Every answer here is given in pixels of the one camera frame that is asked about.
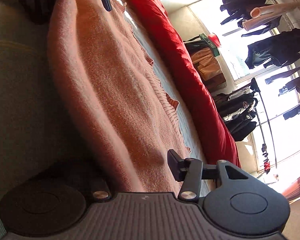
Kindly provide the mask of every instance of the red blanket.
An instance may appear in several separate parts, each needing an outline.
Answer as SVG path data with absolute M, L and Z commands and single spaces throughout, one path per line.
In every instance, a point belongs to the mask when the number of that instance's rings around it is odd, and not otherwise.
M 152 38 L 186 103 L 209 164 L 225 159 L 240 167 L 237 148 L 186 47 L 159 0 L 128 0 Z

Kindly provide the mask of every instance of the red curtain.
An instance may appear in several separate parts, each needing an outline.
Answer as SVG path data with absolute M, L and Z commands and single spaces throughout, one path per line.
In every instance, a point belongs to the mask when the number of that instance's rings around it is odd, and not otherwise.
M 283 193 L 288 201 L 294 200 L 300 197 L 300 177 L 297 178 Z

